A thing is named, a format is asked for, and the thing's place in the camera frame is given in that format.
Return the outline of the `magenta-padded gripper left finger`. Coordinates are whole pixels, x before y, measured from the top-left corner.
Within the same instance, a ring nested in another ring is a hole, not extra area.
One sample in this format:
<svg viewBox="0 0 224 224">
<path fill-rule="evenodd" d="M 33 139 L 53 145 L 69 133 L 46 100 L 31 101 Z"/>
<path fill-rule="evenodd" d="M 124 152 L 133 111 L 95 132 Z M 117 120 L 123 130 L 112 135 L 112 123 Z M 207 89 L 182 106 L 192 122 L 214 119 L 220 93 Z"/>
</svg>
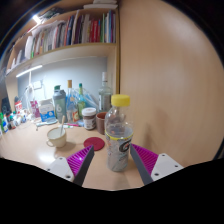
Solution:
<svg viewBox="0 0 224 224">
<path fill-rule="evenodd" d="M 58 157 L 46 170 L 78 186 L 82 186 L 93 157 L 94 147 L 90 145 L 67 158 Z"/>
</svg>

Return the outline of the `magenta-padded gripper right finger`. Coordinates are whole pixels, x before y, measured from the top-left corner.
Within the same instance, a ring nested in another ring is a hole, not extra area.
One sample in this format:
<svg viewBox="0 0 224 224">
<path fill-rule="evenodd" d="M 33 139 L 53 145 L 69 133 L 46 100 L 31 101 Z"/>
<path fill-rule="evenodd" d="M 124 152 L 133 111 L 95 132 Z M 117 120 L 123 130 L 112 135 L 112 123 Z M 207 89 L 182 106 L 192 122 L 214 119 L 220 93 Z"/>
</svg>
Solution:
<svg viewBox="0 0 224 224">
<path fill-rule="evenodd" d="M 183 169 L 183 166 L 166 153 L 156 154 L 135 144 L 130 146 L 130 154 L 144 185 Z"/>
</svg>

